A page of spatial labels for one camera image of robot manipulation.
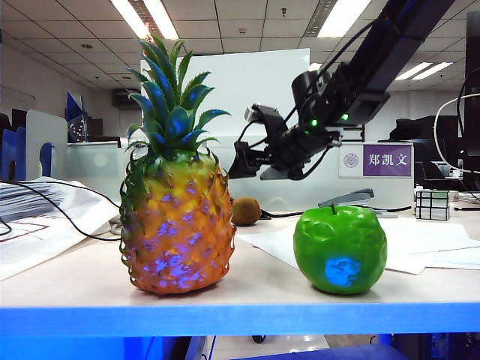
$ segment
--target robotic arm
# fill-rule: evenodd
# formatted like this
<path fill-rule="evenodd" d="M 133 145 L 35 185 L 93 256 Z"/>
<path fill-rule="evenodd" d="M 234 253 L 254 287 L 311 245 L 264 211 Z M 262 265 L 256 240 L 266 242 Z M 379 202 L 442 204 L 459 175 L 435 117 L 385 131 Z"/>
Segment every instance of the robotic arm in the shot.
<path fill-rule="evenodd" d="M 292 82 L 298 124 L 291 128 L 274 108 L 254 104 L 249 122 L 265 125 L 266 147 L 253 150 L 235 142 L 231 179 L 254 177 L 261 165 L 270 167 L 261 179 L 304 179 L 311 157 L 341 145 L 346 127 L 369 122 L 389 99 L 386 89 L 425 41 L 454 0 L 388 0 L 349 63 L 331 75 L 306 71 Z"/>

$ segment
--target ceiling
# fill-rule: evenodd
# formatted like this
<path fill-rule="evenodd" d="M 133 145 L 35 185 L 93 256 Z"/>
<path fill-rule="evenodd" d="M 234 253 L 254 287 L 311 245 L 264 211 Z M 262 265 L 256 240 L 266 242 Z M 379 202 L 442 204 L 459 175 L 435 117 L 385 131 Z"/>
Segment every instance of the ceiling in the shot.
<path fill-rule="evenodd" d="M 70 78 L 94 88 L 137 87 L 127 66 L 138 67 L 140 46 L 110 0 L 0 0 L 3 41 Z M 325 63 L 386 0 L 372 0 L 343 38 L 303 37 L 318 0 L 163 0 L 184 49 L 221 54 L 310 48 L 311 62 Z M 390 91 L 458 91 L 464 79 L 467 12 L 480 0 L 456 0 L 420 46 L 420 62 L 454 62 L 418 81 L 394 82 Z M 241 34 L 239 29 L 246 29 Z M 362 39 L 339 59 L 348 61 Z"/>

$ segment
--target pineapple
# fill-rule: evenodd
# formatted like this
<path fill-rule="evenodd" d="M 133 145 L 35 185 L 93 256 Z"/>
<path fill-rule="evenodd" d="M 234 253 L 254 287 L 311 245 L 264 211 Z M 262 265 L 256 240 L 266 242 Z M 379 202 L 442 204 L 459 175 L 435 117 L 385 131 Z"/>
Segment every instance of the pineapple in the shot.
<path fill-rule="evenodd" d="M 227 114 L 197 109 L 212 90 L 202 84 L 209 72 L 182 83 L 192 52 L 177 68 L 182 41 L 168 52 L 163 42 L 140 41 L 150 71 L 147 77 L 130 69 L 148 97 L 130 94 L 142 108 L 147 153 L 130 156 L 121 186 L 121 260 L 130 281 L 157 294 L 186 293 L 219 281 L 229 270 L 236 228 L 232 200 L 218 159 L 199 152 L 203 126 Z"/>

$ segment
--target fluorescent light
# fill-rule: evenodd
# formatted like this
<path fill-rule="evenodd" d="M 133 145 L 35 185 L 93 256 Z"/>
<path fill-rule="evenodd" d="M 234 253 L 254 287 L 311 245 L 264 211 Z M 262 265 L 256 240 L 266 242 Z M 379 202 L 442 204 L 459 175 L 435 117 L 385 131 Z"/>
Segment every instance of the fluorescent light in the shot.
<path fill-rule="evenodd" d="M 371 0 L 337 0 L 318 38 L 341 38 L 352 27 Z"/>
<path fill-rule="evenodd" d="M 428 68 L 432 64 L 433 64 L 432 62 L 422 62 L 421 64 L 418 64 L 417 66 L 412 67 L 410 70 L 405 71 L 399 77 L 397 77 L 397 79 L 395 79 L 395 80 L 408 79 L 412 75 L 415 75 L 415 74 L 419 73 L 420 71 L 422 71 L 425 68 Z"/>
<path fill-rule="evenodd" d="M 144 39 L 149 34 L 149 29 L 143 23 L 134 7 L 128 0 L 111 0 L 113 6 L 116 7 L 120 15 L 124 18 L 127 24 L 132 28 L 133 32 L 140 39 Z"/>
<path fill-rule="evenodd" d="M 179 36 L 172 24 L 172 20 L 165 10 L 164 4 L 160 0 L 143 0 L 143 3 L 148 9 L 151 17 L 157 23 L 163 37 L 170 40 L 177 40 Z"/>
<path fill-rule="evenodd" d="M 322 64 L 319 64 L 317 62 L 312 62 L 310 66 L 308 67 L 308 71 L 317 71 L 322 67 Z"/>
<path fill-rule="evenodd" d="M 429 77 L 431 74 L 435 74 L 437 71 L 440 71 L 442 69 L 445 69 L 447 66 L 450 66 L 453 64 L 453 62 L 441 62 L 440 64 L 437 64 L 430 69 L 424 71 L 423 73 L 420 73 L 419 75 L 415 76 L 412 80 L 421 80 L 424 79 L 425 77 Z"/>

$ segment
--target rubik's cube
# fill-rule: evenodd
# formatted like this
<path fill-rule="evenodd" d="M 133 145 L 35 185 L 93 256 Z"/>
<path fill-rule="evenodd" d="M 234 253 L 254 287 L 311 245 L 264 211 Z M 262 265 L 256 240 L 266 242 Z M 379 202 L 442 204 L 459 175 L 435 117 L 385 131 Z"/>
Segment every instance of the rubik's cube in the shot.
<path fill-rule="evenodd" d="M 448 191 L 420 190 L 416 194 L 415 201 L 417 219 L 448 220 L 450 218 Z"/>

